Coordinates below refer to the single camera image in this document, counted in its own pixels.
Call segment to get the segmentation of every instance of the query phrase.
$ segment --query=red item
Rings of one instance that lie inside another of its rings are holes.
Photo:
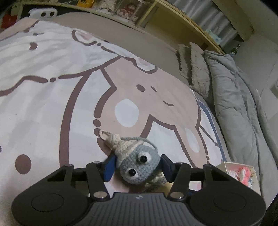
[[[127,12],[131,12],[134,13],[136,7],[133,4],[128,4],[126,7],[123,8],[124,10],[126,10]]]
[[[8,28],[16,23],[17,16],[11,16],[10,14],[5,14],[2,19],[1,28]]]

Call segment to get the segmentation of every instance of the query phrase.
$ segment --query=gray blanket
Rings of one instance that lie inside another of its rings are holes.
[[[229,55],[205,51],[216,117],[233,162],[252,165],[269,206],[278,192],[278,149],[258,93]]]

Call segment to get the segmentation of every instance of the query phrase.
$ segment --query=ribbed black surface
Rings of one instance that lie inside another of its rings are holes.
[[[162,193],[116,193],[107,202],[95,203],[76,226],[204,226],[183,203],[171,202]]]

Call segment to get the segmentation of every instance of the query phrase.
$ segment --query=cream knitted hat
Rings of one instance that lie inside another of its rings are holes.
[[[124,159],[126,159],[131,152],[135,150],[138,145],[144,143],[142,140],[129,141],[121,140],[117,133],[110,133],[108,131],[100,130],[100,137],[104,140],[105,144],[115,152],[117,156],[116,168],[119,168]]]

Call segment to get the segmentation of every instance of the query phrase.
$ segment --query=shelf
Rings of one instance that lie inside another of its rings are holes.
[[[218,53],[224,54],[223,50],[220,48],[220,46],[204,31],[202,30],[193,20],[191,20],[189,17],[186,16],[186,14],[176,8],[174,5],[170,4],[166,0],[154,0],[153,3],[150,4],[148,10],[141,16],[141,18],[138,19],[136,26],[132,22],[127,22],[124,18],[121,18],[117,15],[109,15],[107,13],[102,12],[101,10],[96,10],[93,8],[84,8],[76,5],[70,5],[66,3],[46,3],[46,2],[22,2],[22,5],[45,5],[45,6],[61,6],[61,7],[66,7],[66,8],[72,8],[72,9],[78,9],[84,12],[89,12],[92,14],[96,14],[111,20],[114,20],[118,23],[121,23],[127,27],[130,27],[132,29],[135,29],[141,33],[147,33],[144,31],[144,28],[140,27],[141,24],[144,22],[144,20],[147,18],[147,16],[150,14],[150,12],[154,9],[154,7],[162,8],[166,12],[170,13],[173,15],[175,18],[177,18],[179,21],[181,21],[184,26],[189,28],[190,31],[192,31],[195,35],[197,35],[198,39],[203,40],[205,43],[204,45],[207,46],[208,50],[213,50]]]
[[[188,16],[186,16],[186,14],[183,11],[179,10],[174,5],[170,4],[165,0],[155,0],[155,1],[157,2],[156,6],[163,7],[164,9],[170,11],[176,17],[181,18],[184,21],[184,24],[187,27],[189,27],[193,32],[200,35],[204,39],[204,42],[207,45],[211,45],[215,49],[215,51],[225,54],[223,50],[220,48],[220,46],[209,36],[209,34],[206,33],[202,28],[200,28],[198,24],[196,24]]]
[[[108,19],[114,20],[118,23],[121,23],[127,27],[133,28],[137,31],[142,32],[142,29],[136,27],[134,24],[132,23],[128,23],[125,22],[124,20],[122,20],[121,18],[119,18],[119,16],[114,16],[114,15],[109,15],[106,14],[104,12],[101,12],[99,10],[95,10],[92,8],[84,8],[84,7],[80,7],[80,6],[75,6],[75,5],[70,5],[70,4],[65,4],[65,3],[46,3],[46,2],[22,2],[22,5],[45,5],[45,6],[62,6],[62,7],[67,7],[67,8],[72,8],[72,9],[78,9],[78,10],[82,10],[84,12],[89,12],[89,13],[93,13],[99,16],[103,16],[106,17]]]

